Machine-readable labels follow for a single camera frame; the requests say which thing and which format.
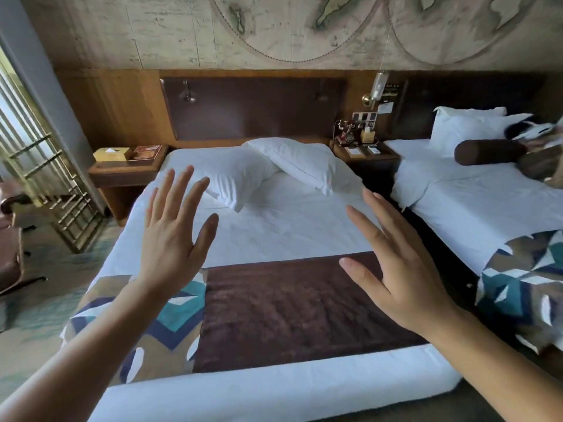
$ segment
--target white bed sheet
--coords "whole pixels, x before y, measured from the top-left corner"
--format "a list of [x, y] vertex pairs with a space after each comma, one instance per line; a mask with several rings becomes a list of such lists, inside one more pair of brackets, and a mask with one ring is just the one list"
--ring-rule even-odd
[[402, 157], [392, 196], [475, 274], [507, 241], [563, 228], [563, 190], [524, 177], [511, 163], [460, 166], [428, 142], [387, 142]]
[[[144, 210], [161, 180], [159, 174], [135, 203], [98, 277], [137, 273]], [[370, 250], [348, 220], [346, 204], [375, 220], [358, 192], [326, 197], [285, 173], [276, 173], [238, 214], [204, 195], [194, 231], [212, 212], [219, 213], [208, 267]], [[111, 387], [90, 420], [305, 421], [430, 397], [452, 390], [460, 379], [428, 344]]]

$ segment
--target wooden nightstand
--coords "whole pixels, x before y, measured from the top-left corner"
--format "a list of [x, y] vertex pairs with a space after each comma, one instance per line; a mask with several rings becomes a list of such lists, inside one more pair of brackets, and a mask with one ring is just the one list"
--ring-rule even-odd
[[394, 182], [393, 176], [401, 157], [384, 143], [378, 143], [377, 148], [381, 154], [369, 154], [365, 158], [355, 158], [334, 141], [332, 152], [362, 178], [367, 189], [389, 198]]
[[157, 177], [168, 152], [163, 145], [153, 160], [97, 162], [88, 170], [120, 226], [125, 226], [133, 203]]

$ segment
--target wooden tissue box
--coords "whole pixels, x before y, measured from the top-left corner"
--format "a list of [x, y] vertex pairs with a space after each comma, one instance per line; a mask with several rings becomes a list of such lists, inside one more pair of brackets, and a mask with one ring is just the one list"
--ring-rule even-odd
[[94, 152], [97, 162], [127, 161], [133, 156], [131, 148], [100, 148]]

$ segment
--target brown cylindrical pillow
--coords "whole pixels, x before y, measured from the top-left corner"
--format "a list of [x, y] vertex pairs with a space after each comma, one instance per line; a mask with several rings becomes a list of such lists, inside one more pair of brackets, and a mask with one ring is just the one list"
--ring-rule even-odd
[[455, 147], [454, 159], [463, 166], [496, 164], [517, 161], [526, 152], [526, 147], [520, 142], [508, 139], [479, 139], [461, 142]]

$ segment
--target headboard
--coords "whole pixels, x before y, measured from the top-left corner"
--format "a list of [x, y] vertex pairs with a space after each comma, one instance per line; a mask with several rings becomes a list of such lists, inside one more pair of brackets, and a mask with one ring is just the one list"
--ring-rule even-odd
[[177, 141], [332, 138], [346, 80], [294, 77], [161, 79]]
[[410, 77], [387, 122], [387, 138], [429, 138], [437, 106], [478, 110], [506, 106], [508, 114], [530, 112], [531, 100], [545, 79], [544, 74], [508, 72]]

